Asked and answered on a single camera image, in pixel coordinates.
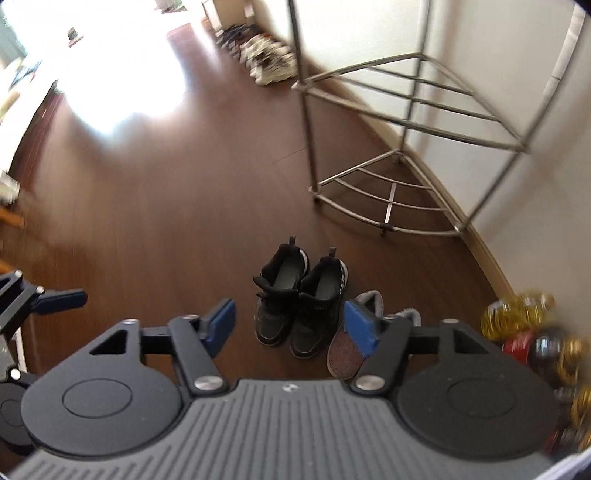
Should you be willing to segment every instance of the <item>wooden floor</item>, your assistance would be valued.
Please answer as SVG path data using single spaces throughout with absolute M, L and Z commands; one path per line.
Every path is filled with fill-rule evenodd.
M 324 353 L 299 360 L 286 345 L 265 347 L 254 335 L 251 277 L 290 235 L 312 261 L 337 247 L 349 267 L 346 298 L 377 289 L 387 312 L 415 307 L 425 324 L 455 317 L 476 325 L 495 295 L 460 239 L 381 237 L 313 204 L 291 82 L 255 85 L 199 24 L 174 30 L 168 41 L 187 83 L 175 112 L 134 115 L 101 134 L 73 113 L 66 97 L 39 162 L 21 179 L 26 191 L 17 210 L 27 227 L 2 227 L 4 258 L 37 284 L 83 287 L 89 296 L 81 310 L 27 321 L 30 370 L 46 372 L 121 319 L 164 325 L 231 297 L 238 319 L 216 359 L 223 375 L 328 376 Z M 322 177 L 386 150 L 355 114 L 318 102 L 313 113 Z M 403 166 L 385 168 L 413 181 Z M 366 187 L 387 196 L 382 190 L 389 185 L 376 182 Z M 334 194 L 346 205 L 358 199 Z M 431 204 L 414 192 L 400 189 L 400 195 Z M 385 212 L 371 199 L 359 208 L 377 219 Z M 392 215 L 405 226 L 449 227 L 433 213 L 394 207 Z M 166 359 L 149 364 L 169 371 Z

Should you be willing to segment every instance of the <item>metal corner shelf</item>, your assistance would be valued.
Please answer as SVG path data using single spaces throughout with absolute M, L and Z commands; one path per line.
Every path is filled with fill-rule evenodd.
M 501 183 L 505 180 L 509 172 L 515 166 L 519 158 L 522 156 L 523 153 L 527 153 L 528 147 L 530 144 L 531 139 L 533 138 L 534 134 L 536 133 L 538 127 L 542 123 L 546 113 L 548 112 L 551 104 L 553 103 L 554 99 L 556 98 L 556 94 L 560 89 L 562 84 L 562 80 L 566 71 L 568 70 L 569 66 L 571 65 L 571 61 L 574 57 L 576 52 L 577 42 L 580 37 L 580 33 L 582 32 L 584 20 L 586 18 L 585 11 L 575 4 L 573 15 L 570 20 L 570 25 L 566 37 L 564 39 L 564 43 L 562 45 L 562 49 L 560 50 L 560 54 L 558 55 L 558 59 L 552 71 L 550 78 L 545 86 L 540 106 L 538 107 L 538 111 L 535 114 L 535 117 L 531 121 L 529 127 L 527 128 L 526 132 L 522 135 L 518 133 L 518 131 L 511 126 L 511 124 L 504 119 L 499 112 L 477 91 L 474 90 L 467 82 L 462 80 L 457 74 L 453 73 L 450 69 L 448 69 L 445 65 L 441 64 L 438 60 L 430 57 L 425 53 L 425 46 L 427 41 L 427 34 L 430 27 L 430 14 L 431 14 L 431 0 L 421 0 L 421 24 L 422 28 L 420 28 L 420 38 L 418 41 L 418 51 L 413 53 L 406 53 L 402 55 L 396 55 L 392 57 L 386 57 L 383 59 L 377 60 L 370 60 L 363 63 L 358 63 L 355 65 L 350 65 L 346 67 L 342 67 L 336 70 L 332 70 L 331 72 L 324 72 L 314 76 L 308 75 L 308 68 L 306 64 L 306 60 L 302 53 L 301 47 L 301 37 L 300 37 L 300 29 L 299 29 L 299 22 L 298 22 L 298 15 L 296 10 L 295 2 L 296 0 L 287 0 L 291 18 L 291 28 L 293 32 L 293 40 L 294 40 L 294 47 L 295 47 L 295 56 L 297 59 L 298 64 L 298 81 L 294 85 L 294 88 L 300 92 L 300 100 L 301 100 L 301 108 L 302 108 L 302 116 L 303 116 L 303 124 L 304 124 L 304 137 L 306 141 L 306 148 L 307 148 L 307 155 L 308 155 L 308 162 L 309 162 L 309 169 L 310 169 L 310 179 L 311 179 L 311 187 L 310 193 L 314 196 L 314 199 L 317 201 L 321 201 L 330 205 L 331 207 L 337 209 L 338 211 L 349 215 L 361 222 L 368 223 L 370 225 L 374 225 L 382 230 L 383 233 L 387 231 L 394 231 L 394 232 L 402 232 L 402 233 L 413 233 L 415 235 L 430 235 L 430 236 L 458 236 L 461 235 L 462 232 L 472 223 L 474 218 L 480 213 L 484 205 L 487 204 L 489 199 L 493 196 L 496 190 L 499 188 Z M 394 64 L 399 61 L 403 60 L 414 60 L 414 73 L 412 75 L 406 73 L 395 72 L 390 69 L 385 69 L 383 66 Z M 439 74 L 440 77 L 444 77 L 448 83 L 440 83 L 434 80 L 426 79 L 421 76 L 423 71 L 424 64 L 429 64 L 433 67 Z M 345 76 L 348 73 L 358 72 L 358 71 L 371 71 L 374 73 L 379 73 L 382 75 L 388 76 L 395 76 L 398 78 L 402 78 L 405 80 L 409 80 L 411 82 L 411 93 L 401 93 L 394 90 L 386 89 L 381 86 L 372 85 L 370 83 L 362 82 L 360 80 L 356 80 L 350 77 Z M 360 103 L 353 102 L 351 100 L 346 100 L 341 98 L 337 95 L 329 93 L 325 90 L 320 89 L 316 86 L 318 82 L 322 82 L 323 80 L 336 80 L 338 82 L 348 83 L 350 85 L 355 85 L 357 87 L 373 90 L 375 92 L 383 93 L 385 95 L 395 96 L 407 101 L 405 115 L 403 118 L 389 115 L 387 113 L 377 112 L 375 110 L 369 109 L 366 105 L 362 105 Z M 469 96 L 474 99 L 486 113 L 481 112 L 474 112 L 470 110 L 465 110 L 462 108 L 457 108 L 451 105 L 446 105 L 444 103 L 438 103 L 426 98 L 422 98 L 419 96 L 419 87 L 421 85 L 429 85 L 431 87 L 435 87 L 438 89 L 447 90 L 449 92 L 457 93 L 458 95 Z M 371 118 L 375 118 L 378 120 L 382 120 L 385 122 L 389 122 L 390 124 L 398 125 L 402 127 L 402 134 L 401 134 L 401 142 L 400 146 L 395 150 L 387 151 L 377 157 L 371 158 L 366 160 L 354 167 L 348 168 L 347 170 L 343 170 L 336 175 L 332 175 L 324 180 L 318 180 L 317 176 L 317 158 L 316 158 L 316 148 L 314 144 L 314 133 L 312 128 L 312 121 L 310 116 L 310 110 L 308 101 L 309 98 L 316 98 L 322 100 L 324 102 L 332 103 L 334 105 L 341 106 L 347 110 L 354 111 L 359 113 L 360 115 L 366 115 Z M 478 137 L 471 137 L 468 135 L 463 135 L 460 133 L 430 127 L 428 125 L 424 125 L 420 122 L 413 121 L 413 111 L 415 105 L 426 105 L 432 108 L 436 108 L 439 110 L 448 111 L 451 113 L 455 113 L 457 115 L 463 115 L 469 118 L 477 118 L 484 121 L 495 122 L 499 124 L 504 131 L 512 138 L 511 141 L 508 142 L 499 142 L 499 141 L 491 141 L 484 138 Z M 485 148 L 495 148 L 499 150 L 506 150 L 512 152 L 509 159 L 507 159 L 505 165 L 492 181 L 492 183 L 488 186 L 488 188 L 483 192 L 482 196 L 475 204 L 473 209 L 468 212 L 457 212 L 454 208 L 452 208 L 448 201 L 445 199 L 445 196 L 437 189 L 437 187 L 429 180 L 429 178 L 422 172 L 416 162 L 413 160 L 411 155 L 411 150 L 407 145 L 407 134 L 408 131 L 414 130 L 417 132 L 422 132 L 427 135 L 433 135 L 435 137 L 442 137 L 448 140 L 463 142 L 466 144 L 477 145 L 480 147 Z M 377 162 L 386 160 L 388 158 L 394 158 L 396 160 L 402 160 L 410 167 L 412 172 L 418 177 L 420 184 L 414 183 L 407 183 L 404 181 L 399 181 L 396 179 L 392 179 L 371 170 L 368 170 L 367 167 L 370 165 L 376 164 Z M 383 198 L 377 195 L 374 195 L 370 192 L 366 192 L 344 180 L 344 177 L 353 173 L 353 172 L 361 172 L 367 176 L 373 177 L 378 180 L 382 180 L 385 182 L 391 183 L 390 193 L 388 198 Z M 322 193 L 322 187 L 330 184 L 330 183 L 337 183 L 349 190 L 352 190 L 360 195 L 365 197 L 369 197 L 373 200 L 377 200 L 387 205 L 384 221 L 380 222 L 366 216 L 360 215 L 340 204 L 335 202 L 334 200 L 330 199 L 326 195 Z M 421 189 L 426 192 L 429 192 L 437 201 L 437 204 L 440 205 L 439 207 L 424 207 L 424 206 L 417 206 L 417 205 L 409 205 L 406 203 L 401 203 L 395 201 L 395 194 L 397 187 L 405 187 L 405 188 L 412 188 L 412 189 Z M 448 219 L 452 222 L 452 228 L 446 231 L 429 231 L 429 230 L 414 230 L 403 228 L 401 226 L 395 226 L 391 223 L 392 219 L 392 207 L 403 207 L 407 209 L 414 209 L 414 210 L 422 210 L 433 212 L 437 215 L 446 215 Z

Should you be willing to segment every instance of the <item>black circular disc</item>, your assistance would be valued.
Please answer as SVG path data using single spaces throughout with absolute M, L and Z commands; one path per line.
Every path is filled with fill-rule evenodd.
M 112 456 L 172 425 L 181 409 L 178 387 L 116 357 L 98 356 L 80 368 L 66 361 L 30 386 L 22 419 L 36 443 L 62 455 Z
M 557 409 L 550 387 L 503 355 L 454 355 L 409 378 L 398 393 L 407 426 L 463 458 L 514 458 L 538 450 Z
M 24 387 L 13 383 L 0 383 L 0 438 L 19 455 L 33 449 L 31 438 L 21 417 L 21 399 Z

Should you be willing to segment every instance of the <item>black sneaker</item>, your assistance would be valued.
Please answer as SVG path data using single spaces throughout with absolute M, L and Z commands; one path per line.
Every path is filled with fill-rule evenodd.
M 308 255 L 296 247 L 296 238 L 281 244 L 277 253 L 253 277 L 262 290 L 255 311 L 255 333 L 261 343 L 277 346 L 286 339 L 296 315 L 300 281 L 308 273 Z
M 291 334 L 291 353 L 298 358 L 317 354 L 335 335 L 339 307 L 347 285 L 345 263 L 335 257 L 336 248 L 322 257 L 301 281 L 298 313 Z

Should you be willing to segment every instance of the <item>silver screw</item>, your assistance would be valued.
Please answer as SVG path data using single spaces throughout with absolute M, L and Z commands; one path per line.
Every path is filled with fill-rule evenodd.
M 377 375 L 363 375 L 355 381 L 357 388 L 365 391 L 379 390 L 385 384 L 386 381 Z
M 195 380 L 195 388 L 205 392 L 213 392 L 218 390 L 223 385 L 223 380 L 217 375 L 204 375 Z

